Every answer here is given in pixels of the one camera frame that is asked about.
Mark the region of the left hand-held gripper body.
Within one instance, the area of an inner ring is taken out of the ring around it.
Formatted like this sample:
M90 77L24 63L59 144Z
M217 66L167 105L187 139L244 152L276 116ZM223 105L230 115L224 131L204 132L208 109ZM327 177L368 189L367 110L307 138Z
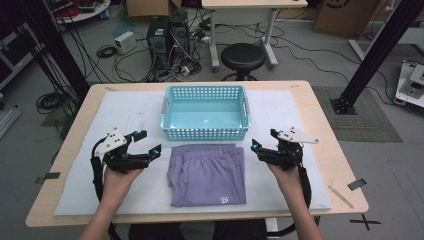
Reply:
M102 162L115 172L127 173L131 170L144 169L150 162L141 159L142 154L128 153L128 142L118 128L113 128L107 135L100 139L93 147L94 157L103 157Z

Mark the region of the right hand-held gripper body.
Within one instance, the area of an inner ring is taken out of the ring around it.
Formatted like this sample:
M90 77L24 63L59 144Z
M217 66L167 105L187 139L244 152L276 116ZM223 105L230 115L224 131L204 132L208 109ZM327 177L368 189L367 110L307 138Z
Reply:
M280 131L283 132L284 137L277 139L277 149L268 149L269 154L262 156L262 160L268 164L279 166L283 170L301 166L303 162L303 144L318 144L319 140L294 127Z

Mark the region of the purple shorts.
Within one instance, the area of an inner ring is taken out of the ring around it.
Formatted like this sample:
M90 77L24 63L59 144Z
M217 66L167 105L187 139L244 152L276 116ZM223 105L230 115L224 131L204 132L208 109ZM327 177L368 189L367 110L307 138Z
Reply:
M167 172L173 207L244 205L245 154L235 144L188 144L171 149Z

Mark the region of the light blue plastic basket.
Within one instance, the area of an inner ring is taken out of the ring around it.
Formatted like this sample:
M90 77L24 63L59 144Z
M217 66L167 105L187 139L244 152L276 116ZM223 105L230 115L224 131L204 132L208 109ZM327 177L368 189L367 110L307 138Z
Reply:
M169 141L242 141L250 126L244 86L170 86L165 91L161 128Z

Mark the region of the person's right hand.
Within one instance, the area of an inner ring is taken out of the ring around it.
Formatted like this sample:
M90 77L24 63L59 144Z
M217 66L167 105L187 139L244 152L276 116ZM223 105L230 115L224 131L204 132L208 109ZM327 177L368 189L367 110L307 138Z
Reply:
M276 178L277 184L285 197L301 198L303 196L302 186L297 168L283 170L275 165L268 165L268 168Z

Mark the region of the person's left hand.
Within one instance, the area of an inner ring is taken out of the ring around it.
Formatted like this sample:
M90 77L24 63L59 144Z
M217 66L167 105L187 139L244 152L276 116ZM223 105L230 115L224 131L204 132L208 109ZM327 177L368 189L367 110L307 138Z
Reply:
M143 172L142 169L131 170L129 173L120 173L106 168L104 176L104 190L102 200L105 202L121 202L133 183Z

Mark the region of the white foam mat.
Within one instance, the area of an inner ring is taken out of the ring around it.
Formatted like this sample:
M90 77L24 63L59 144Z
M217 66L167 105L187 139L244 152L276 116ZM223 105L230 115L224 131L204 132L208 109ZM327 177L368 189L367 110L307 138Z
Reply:
M98 111L84 137L80 151L68 174L64 191L55 210L58 216L85 216L95 212L98 200L94 191L93 172L89 161L97 140L113 128L123 133L146 130L145 139L130 145L132 153L145 152L161 144L162 154L136 178L119 208L126 214L185 214L224 212L286 211L287 204L268 167L251 151L255 139L266 148L276 145L271 129L302 129L303 124L294 96L288 90L246 90L251 114L251 126L242 141L169 141L161 128L161 111L165 91L110 91L101 101ZM173 188L167 172L171 149L183 144L227 144L244 148L244 205L173 207Z

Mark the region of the black tape strip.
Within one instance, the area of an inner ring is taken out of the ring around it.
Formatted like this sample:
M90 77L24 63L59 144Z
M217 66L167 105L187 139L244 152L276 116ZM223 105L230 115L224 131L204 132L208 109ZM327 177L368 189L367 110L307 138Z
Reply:
M46 180L58 179L60 177L60 172L49 172L45 173L43 176L39 176L36 178L35 183L44 184Z
M367 184L367 182L363 178L361 178L361 179L357 179L357 180L351 182L350 184L348 184L348 188L351 191L354 191L355 189L361 188L366 184Z

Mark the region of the person's dark trousers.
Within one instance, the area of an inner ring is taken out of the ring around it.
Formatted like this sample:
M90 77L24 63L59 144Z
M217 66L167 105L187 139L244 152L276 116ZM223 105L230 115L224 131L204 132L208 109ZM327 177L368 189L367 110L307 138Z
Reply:
M132 224L129 240L186 240L180 223ZM264 219L215 221L212 240L267 240Z

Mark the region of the grey floor mat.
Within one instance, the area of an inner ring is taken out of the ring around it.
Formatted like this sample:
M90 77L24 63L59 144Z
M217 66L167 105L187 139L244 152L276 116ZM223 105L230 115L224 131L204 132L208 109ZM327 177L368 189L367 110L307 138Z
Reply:
M338 141L402 142L369 90L361 93L353 114L337 114L330 100L336 99L344 88L313 86L312 89Z

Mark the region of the small white box device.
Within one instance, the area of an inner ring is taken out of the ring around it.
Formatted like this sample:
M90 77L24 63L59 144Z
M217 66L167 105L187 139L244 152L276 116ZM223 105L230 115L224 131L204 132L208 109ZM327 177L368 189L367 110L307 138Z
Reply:
M127 54L137 47L135 34L127 31L115 39L115 44L121 54Z

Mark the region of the black computer tower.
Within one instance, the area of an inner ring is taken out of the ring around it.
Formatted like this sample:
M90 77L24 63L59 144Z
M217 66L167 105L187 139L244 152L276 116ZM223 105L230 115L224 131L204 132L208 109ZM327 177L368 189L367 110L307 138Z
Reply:
M169 67L169 17L154 16L149 24L147 42L156 69Z

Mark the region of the white desk with wooden top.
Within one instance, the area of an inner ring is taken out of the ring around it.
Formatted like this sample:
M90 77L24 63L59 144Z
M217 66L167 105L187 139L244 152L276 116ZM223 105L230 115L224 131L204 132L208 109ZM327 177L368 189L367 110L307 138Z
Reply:
M244 25L264 22L267 24L266 35L260 39L265 50L270 68L278 66L277 58L271 47L270 40L277 17L281 8L306 8L306 0L201 0L202 7L210 10L210 40L209 51L212 71L220 67L220 58L216 44L216 25Z

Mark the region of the large printed cardboard box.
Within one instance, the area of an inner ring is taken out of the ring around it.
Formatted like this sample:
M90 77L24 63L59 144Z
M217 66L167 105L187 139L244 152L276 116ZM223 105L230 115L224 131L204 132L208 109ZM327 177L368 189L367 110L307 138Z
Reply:
M381 0L324 0L315 20L317 33L359 39Z

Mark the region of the white machine housing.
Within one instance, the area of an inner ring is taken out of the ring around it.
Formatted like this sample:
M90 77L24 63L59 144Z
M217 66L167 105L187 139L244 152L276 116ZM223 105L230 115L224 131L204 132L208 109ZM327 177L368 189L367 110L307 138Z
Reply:
M412 60L402 62L395 102L424 108L424 64Z

